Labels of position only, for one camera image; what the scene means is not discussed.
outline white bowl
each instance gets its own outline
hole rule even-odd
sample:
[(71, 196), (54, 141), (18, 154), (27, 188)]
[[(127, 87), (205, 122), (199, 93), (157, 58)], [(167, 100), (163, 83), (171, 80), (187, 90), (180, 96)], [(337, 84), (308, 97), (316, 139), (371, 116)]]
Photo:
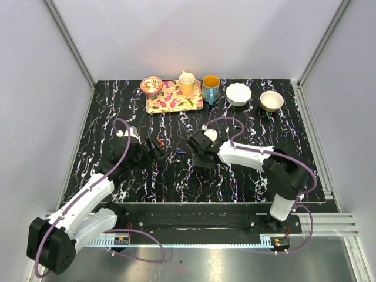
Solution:
[(282, 95), (275, 91), (265, 91), (260, 96), (261, 107), (269, 113), (279, 110), (284, 103)]
[(244, 106), (251, 96), (252, 91), (245, 84), (234, 83), (226, 88), (226, 99), (233, 106)]

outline black marble table surface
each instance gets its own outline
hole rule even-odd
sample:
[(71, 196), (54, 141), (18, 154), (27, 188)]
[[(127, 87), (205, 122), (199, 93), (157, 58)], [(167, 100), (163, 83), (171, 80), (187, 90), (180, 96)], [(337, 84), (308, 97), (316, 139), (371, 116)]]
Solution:
[[(231, 83), (244, 83), (251, 88), (252, 99), (243, 107), (230, 106), (223, 93)], [(81, 189), (94, 173), (102, 156), (108, 156), (116, 143), (112, 122), (119, 117), (138, 128), (141, 137), (164, 140), (167, 160), (149, 164), (127, 172), (120, 189), (113, 194), (116, 202), (271, 202), (273, 193), (267, 193), (268, 180), (264, 173), (246, 167), (218, 165), (205, 172), (196, 172), (192, 166), (192, 151), (187, 138), (211, 119), (230, 116), (241, 120), (246, 133), (236, 141), (255, 146), (271, 146), (288, 142), (317, 175), (303, 121), (293, 87), (289, 80), (221, 80), (221, 97), (210, 110), (150, 115), (145, 111), (145, 96), (140, 81), (100, 81), (89, 110), (79, 149), (73, 165), (63, 202)], [(275, 90), (285, 100), (279, 111), (269, 120), (260, 107), (259, 98), (266, 90)], [(232, 137), (239, 130), (232, 121), (213, 124), (222, 139)], [(181, 149), (187, 155), (178, 155)], [(170, 160), (180, 163), (170, 164)], [(315, 191), (305, 202), (324, 202), (320, 180)]]

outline bowl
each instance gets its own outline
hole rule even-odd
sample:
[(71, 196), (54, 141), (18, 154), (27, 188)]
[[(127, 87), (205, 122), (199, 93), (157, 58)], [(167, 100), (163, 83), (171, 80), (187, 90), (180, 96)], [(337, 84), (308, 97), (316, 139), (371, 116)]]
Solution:
[(234, 83), (226, 88), (225, 96), (230, 105), (241, 107), (249, 102), (252, 91), (245, 84)]
[(279, 110), (283, 104), (284, 99), (282, 95), (275, 91), (265, 91), (260, 96), (261, 107), (269, 113)]
[(163, 87), (163, 82), (156, 76), (145, 78), (140, 85), (141, 91), (150, 98), (156, 97)]

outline cable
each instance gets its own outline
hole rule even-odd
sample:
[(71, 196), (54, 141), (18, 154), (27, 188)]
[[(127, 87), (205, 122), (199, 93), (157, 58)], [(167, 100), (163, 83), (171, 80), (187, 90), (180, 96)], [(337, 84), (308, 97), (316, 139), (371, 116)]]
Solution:
[[(213, 123), (213, 122), (216, 122), (216, 121), (218, 121), (218, 120), (223, 120), (223, 119), (229, 119), (229, 120), (232, 120), (232, 121), (234, 121), (234, 122), (239, 123), (240, 126), (241, 126), (241, 131), (240, 131), (239, 133), (236, 133), (236, 134), (230, 139), (231, 146), (233, 146), (233, 147), (236, 148), (236, 149), (241, 149), (241, 150), (246, 150), (246, 151), (251, 151), (251, 152), (256, 152), (256, 153), (262, 153), (260, 150), (257, 150), (257, 149), (248, 148), (248, 147), (242, 147), (242, 146), (235, 146), (235, 144), (234, 144), (234, 139), (235, 139), (236, 137), (238, 137), (238, 136), (240, 136), (240, 135), (242, 135), (242, 134), (244, 133), (244, 128), (245, 128), (245, 126), (244, 126), (244, 124), (243, 124), (240, 120), (238, 120), (238, 119), (236, 119), (236, 118), (234, 118), (234, 117), (228, 117), (228, 116), (217, 117), (216, 119), (213, 119), (213, 120), (210, 120), (209, 122), (207, 122), (207, 123), (205, 124), (205, 126), (208, 126), (209, 124), (211, 124), (211, 123)], [(303, 162), (301, 162), (301, 161), (299, 161), (299, 160), (297, 160), (297, 159), (295, 159), (295, 158), (293, 158), (293, 157), (290, 157), (290, 156), (287, 156), (287, 155), (284, 155), (284, 154), (281, 154), (281, 153), (278, 153), (278, 152), (274, 152), (274, 151), (268, 151), (268, 150), (263, 151), (263, 153), (267, 153), (267, 154), (270, 154), (270, 155), (275, 155), (275, 156), (278, 156), (278, 157), (283, 157), (283, 158), (285, 158), (285, 159), (287, 159), (287, 160), (290, 160), (290, 161), (296, 163), (297, 165), (303, 167), (306, 171), (308, 171), (308, 173), (309, 173), (310, 176), (312, 177), (312, 179), (313, 179), (313, 185), (312, 185), (312, 187), (309, 188), (309, 189), (307, 189), (306, 191), (300, 192), (300, 193), (298, 194), (298, 196), (297, 196), (297, 198), (296, 198), (296, 200), (295, 200), (295, 203), (294, 203), (294, 205), (293, 205), (293, 210), (295, 210), (295, 209), (297, 208), (297, 203), (298, 203), (298, 201), (299, 201), (300, 196), (301, 196), (301, 195), (304, 195), (304, 194), (307, 194), (307, 193), (309, 193), (309, 192), (312, 192), (314, 189), (316, 189), (316, 187), (317, 187), (317, 178), (316, 178), (316, 175), (314, 174), (314, 172), (313, 172), (313, 171), (312, 171), (312, 170), (311, 170), (311, 169), (310, 169), (305, 163), (303, 163)]]
[(110, 229), (110, 230), (107, 230), (105, 233), (114, 233), (114, 232), (139, 233), (139, 234), (142, 234), (142, 235), (152, 239), (160, 247), (160, 249), (162, 251), (162, 258), (160, 258), (158, 260), (147, 260), (145, 258), (135, 257), (135, 256), (132, 256), (130, 254), (123, 254), (123, 253), (118, 253), (118, 252), (112, 251), (113, 255), (116, 254), (118, 256), (128, 257), (130, 259), (140, 260), (140, 261), (143, 261), (145, 263), (162, 263), (166, 260), (166, 256), (167, 256), (166, 249), (162, 246), (162, 244), (156, 238), (151, 236), (149, 233), (146, 233), (146, 232), (141, 231), (141, 230), (135, 230), (135, 229)]
[[(239, 133), (235, 134), (235, 135), (230, 139), (231, 146), (233, 146), (233, 147), (236, 148), (236, 149), (241, 149), (241, 150), (246, 150), (246, 151), (251, 151), (251, 152), (256, 152), (256, 153), (262, 153), (260, 150), (257, 150), (257, 149), (248, 148), (248, 147), (242, 147), (242, 146), (235, 146), (235, 144), (234, 144), (234, 139), (235, 139), (236, 137), (238, 137), (238, 136), (240, 136), (240, 135), (242, 135), (242, 134), (244, 133), (244, 128), (245, 128), (245, 126), (244, 126), (244, 124), (243, 124), (240, 120), (238, 120), (238, 119), (236, 119), (236, 118), (234, 118), (234, 117), (228, 117), (228, 116), (218, 117), (218, 118), (216, 118), (216, 119), (213, 119), (213, 120), (210, 120), (209, 122), (207, 122), (207, 123), (205, 124), (205, 126), (208, 126), (209, 124), (211, 124), (211, 123), (213, 123), (213, 122), (216, 122), (216, 121), (218, 121), (218, 120), (223, 120), (223, 119), (229, 119), (229, 120), (232, 120), (232, 121), (234, 121), (234, 122), (239, 123), (240, 126), (241, 126), (241, 131), (240, 131)], [(294, 203), (293, 207), (292, 207), (293, 210), (296, 210), (296, 209), (299, 208), (299, 207), (304, 208), (304, 209), (307, 211), (307, 213), (309, 214), (310, 219), (311, 219), (311, 231), (310, 231), (310, 234), (308, 235), (307, 240), (306, 240), (306, 241), (305, 241), (300, 247), (298, 247), (298, 248), (296, 248), (296, 249), (294, 249), (294, 250), (289, 251), (289, 253), (295, 253), (295, 252), (297, 252), (297, 251), (303, 249), (303, 248), (308, 244), (308, 242), (311, 240), (311, 238), (312, 238), (312, 234), (313, 234), (313, 217), (312, 217), (311, 211), (309, 210), (308, 207), (306, 207), (306, 206), (304, 206), (304, 205), (302, 205), (302, 204), (297, 204), (297, 203), (298, 203), (299, 198), (300, 198), (301, 195), (304, 195), (304, 194), (307, 194), (307, 193), (309, 193), (309, 192), (312, 192), (312, 191), (317, 187), (317, 178), (316, 178), (316, 175), (314, 174), (314, 172), (313, 172), (313, 171), (312, 171), (312, 170), (311, 170), (311, 169), (310, 169), (305, 163), (302, 163), (301, 161), (299, 161), (299, 160), (297, 160), (297, 159), (295, 159), (295, 158), (293, 158), (293, 157), (290, 157), (290, 156), (287, 156), (287, 155), (284, 155), (284, 154), (281, 154), (281, 153), (278, 153), (278, 152), (274, 152), (274, 151), (268, 151), (268, 150), (265, 150), (265, 151), (263, 151), (263, 152), (264, 152), (264, 153), (267, 153), (267, 154), (270, 154), (270, 155), (275, 155), (275, 156), (278, 156), (278, 157), (283, 157), (283, 158), (285, 158), (285, 159), (287, 159), (287, 160), (290, 160), (290, 161), (296, 163), (297, 165), (303, 167), (306, 171), (308, 171), (308, 173), (310, 174), (310, 176), (311, 176), (312, 179), (313, 179), (313, 185), (312, 185), (312, 187), (309, 188), (309, 189), (307, 189), (307, 190), (304, 191), (304, 192), (300, 192), (300, 193), (298, 194), (296, 200), (295, 200), (295, 203)]]
[[(127, 141), (127, 146), (124, 150), (124, 153), (122, 155), (122, 157), (120, 158), (120, 160), (114, 165), (114, 167), (109, 171), (107, 172), (104, 176), (102, 176), (99, 180), (97, 180), (96, 182), (94, 182), (92, 185), (90, 185), (90, 189), (94, 188), (98, 183), (100, 183), (103, 179), (107, 178), (115, 169), (118, 168), (118, 166), (121, 164), (121, 162), (124, 160), (125, 156), (127, 155), (127, 152), (128, 152), (128, 149), (129, 149), (129, 146), (130, 146), (130, 128), (129, 128), (129, 125), (126, 123), (125, 120), (123, 119), (115, 119), (112, 123), (112, 126), (115, 130), (115, 132), (117, 133), (118, 132), (118, 129), (116, 128), (116, 122), (122, 122), (126, 129), (127, 129), (127, 133), (128, 133), (128, 141)], [(66, 213), (71, 209), (71, 207), (77, 203), (79, 201), (79, 199), (81, 199), (88, 191), (90, 191), (90, 189), (86, 189), (84, 190), (84, 192), (82, 192), (80, 195), (77, 196), (77, 198), (75, 198), (70, 204), (69, 206), (63, 211), (62, 215), (66, 215)], [(50, 273), (50, 270), (48, 270), (46, 273), (44, 274), (41, 274), (39, 273), (39, 269), (38, 269), (38, 266), (39, 266), (39, 259), (41, 257), (41, 252), (42, 252), (42, 249), (43, 249), (43, 246), (44, 244), (46, 243), (46, 240), (48, 238), (48, 236), (50, 235), (50, 233), (52, 232), (52, 230), (55, 228), (55, 226), (59, 223), (59, 221), (62, 220), (62, 217), (58, 217), (54, 223), (52, 223), (52, 225), (50, 226), (50, 228), (48, 228), (46, 234), (43, 236), (42, 240), (41, 240), (41, 243), (39, 244), (39, 247), (38, 247), (38, 250), (36, 251), (36, 256), (35, 256), (35, 264), (34, 264), (34, 273), (35, 273), (35, 276), (37, 276), (37, 278), (44, 278), (46, 277), (49, 273)]]
[(299, 208), (299, 207), (304, 208), (307, 211), (308, 215), (310, 216), (311, 230), (310, 230), (310, 234), (308, 235), (308, 238), (306, 239), (306, 241), (300, 247), (297, 247), (296, 249), (290, 250), (290, 251), (288, 251), (288, 253), (296, 253), (296, 252), (302, 250), (308, 244), (308, 242), (311, 240), (312, 234), (313, 234), (313, 216), (312, 216), (310, 209), (308, 207), (302, 205), (302, 204), (298, 204), (296, 206), (296, 208)]
[[(312, 213), (311, 213), (311, 211), (310, 211), (310, 209), (308, 207), (303, 206), (302, 204), (298, 204), (296, 206), (296, 208), (299, 208), (299, 207), (304, 208), (307, 211), (308, 215), (310, 216), (310, 220), (311, 220), (310, 234), (308, 235), (308, 238), (306, 239), (306, 241), (301, 246), (297, 247), (296, 249), (289, 250), (287, 253), (279, 252), (279, 253), (277, 253), (278, 255), (279, 254), (293, 254), (293, 253), (296, 253), (298, 251), (301, 251), (303, 248), (306, 247), (306, 245), (308, 244), (308, 242), (312, 239), (313, 225), (314, 225)], [(252, 250), (252, 249), (244, 249), (244, 250), (245, 251), (249, 251), (251, 253), (256, 253), (256, 254), (273, 254), (273, 255), (275, 255), (275, 253), (273, 251), (272, 252), (270, 252), (270, 251), (257, 251), (257, 250)]]

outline cup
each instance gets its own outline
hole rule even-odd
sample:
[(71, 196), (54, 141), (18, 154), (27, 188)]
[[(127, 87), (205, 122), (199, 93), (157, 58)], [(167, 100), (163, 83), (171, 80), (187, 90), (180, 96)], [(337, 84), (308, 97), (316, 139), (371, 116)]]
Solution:
[(183, 96), (189, 97), (193, 94), (196, 78), (190, 72), (185, 72), (179, 76), (179, 86)]
[(210, 105), (214, 103), (219, 97), (219, 78), (214, 75), (205, 76), (202, 80), (202, 98), (209, 102)]

